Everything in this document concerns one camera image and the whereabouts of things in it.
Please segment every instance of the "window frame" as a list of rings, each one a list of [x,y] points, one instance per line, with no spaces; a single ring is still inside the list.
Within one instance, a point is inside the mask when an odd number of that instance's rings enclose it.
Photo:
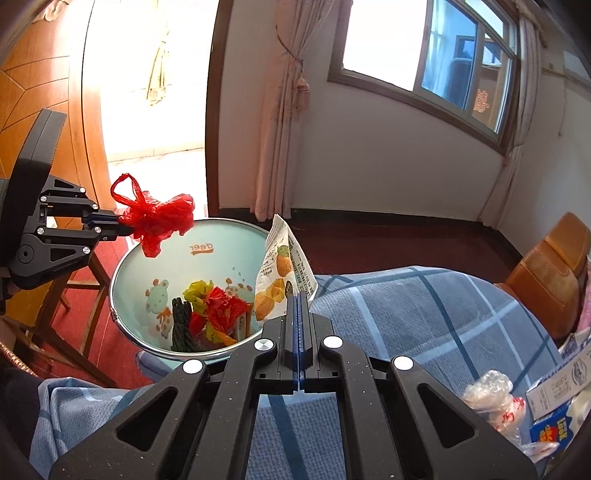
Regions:
[[[423,43],[421,46],[421,54],[413,91],[408,91],[397,87],[392,83],[343,68],[343,55],[345,53],[345,43],[347,39],[347,31],[349,29],[349,18],[353,0],[340,0],[335,40],[333,43],[327,80],[332,83],[365,90],[406,103],[407,105],[413,106],[454,125],[500,154],[506,155],[511,147],[519,93],[519,82],[517,79],[519,75],[520,61],[517,10],[511,0],[493,0],[491,2],[485,0],[485,3],[494,13],[499,15],[503,20],[516,25],[516,28],[509,34],[509,41],[506,41],[501,38],[493,28],[485,29],[484,25],[487,24],[486,21],[476,11],[472,10],[465,1],[448,1],[453,3],[454,6],[458,7],[462,12],[467,13],[477,22],[475,58],[472,66],[470,88],[467,97],[468,105],[471,105],[475,101],[476,89],[478,88],[479,69],[482,64],[482,49],[485,42],[485,33],[487,33],[494,42],[500,45],[501,50],[511,59],[511,68],[508,72],[507,79],[508,84],[505,90],[505,107],[503,108],[499,120],[498,133],[494,133],[493,130],[474,118],[470,108],[460,109],[451,102],[448,102],[435,93],[421,87],[431,34],[434,0],[427,0]],[[514,50],[509,48],[511,43],[514,45]]]

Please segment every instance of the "white wall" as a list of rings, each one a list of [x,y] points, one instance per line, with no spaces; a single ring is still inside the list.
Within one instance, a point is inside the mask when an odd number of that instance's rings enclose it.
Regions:
[[[562,72],[562,51],[570,45],[551,24],[544,28],[550,43],[543,51],[544,65]],[[543,74],[515,191],[500,228],[522,254],[565,212],[574,212],[591,227],[590,125],[591,92]]]
[[[275,2],[235,0],[222,83],[221,207],[250,205]],[[294,207],[475,220],[501,156],[410,106],[326,81],[337,4],[305,58],[311,86]]]
[[[222,76],[219,125],[221,208],[250,207],[258,161],[267,59],[275,42],[275,2],[234,0]]]

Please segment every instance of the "wooden door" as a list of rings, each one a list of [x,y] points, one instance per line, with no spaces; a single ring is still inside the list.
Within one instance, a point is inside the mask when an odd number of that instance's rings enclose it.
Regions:
[[[100,121],[99,66],[85,66],[85,55],[99,48],[91,21],[94,3],[73,0],[64,3],[58,16],[48,17],[52,20],[33,22],[0,67],[0,176],[11,175],[39,111],[64,112],[68,117],[51,173],[83,186],[101,208],[112,209],[115,202],[109,193]]]

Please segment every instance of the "red floor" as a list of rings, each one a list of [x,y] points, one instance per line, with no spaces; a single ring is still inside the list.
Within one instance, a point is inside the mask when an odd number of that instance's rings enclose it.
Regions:
[[[515,261],[503,247],[491,240],[482,228],[472,225],[379,225],[351,221],[291,223],[312,270],[318,274],[346,274],[425,265],[463,271],[491,282],[504,280]],[[101,243],[97,254],[112,275],[127,250],[125,239]],[[92,278],[86,268],[78,279]],[[72,309],[60,306],[54,327],[71,345],[78,347],[82,324],[88,318],[94,298],[91,291],[69,290],[66,294]],[[96,328],[90,360],[113,378],[120,388],[136,388],[150,383],[135,365],[136,348],[115,326],[105,302]],[[39,358],[33,368],[43,377],[73,376],[93,381],[83,372],[55,363],[53,367]]]

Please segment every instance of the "cartoon frog print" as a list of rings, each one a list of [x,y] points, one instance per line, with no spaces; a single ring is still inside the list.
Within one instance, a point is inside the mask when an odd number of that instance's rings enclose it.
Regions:
[[[160,281],[157,278],[152,282],[151,289],[146,290],[146,311],[156,314],[158,325],[156,330],[164,338],[168,338],[170,330],[173,328],[173,314],[167,306],[168,303],[168,280]]]

